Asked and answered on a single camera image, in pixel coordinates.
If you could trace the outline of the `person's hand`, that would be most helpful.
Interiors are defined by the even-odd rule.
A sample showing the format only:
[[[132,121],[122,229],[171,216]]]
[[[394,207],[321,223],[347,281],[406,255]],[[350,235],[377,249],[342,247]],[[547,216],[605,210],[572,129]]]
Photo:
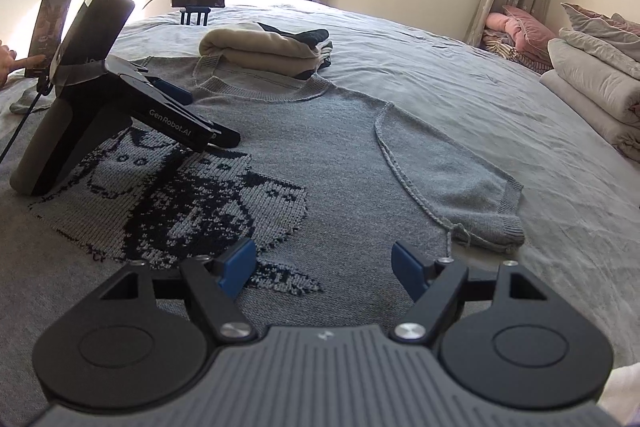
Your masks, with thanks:
[[[46,57],[42,54],[18,58],[17,53],[0,41],[0,88],[6,85],[9,75],[19,69],[39,66]]]

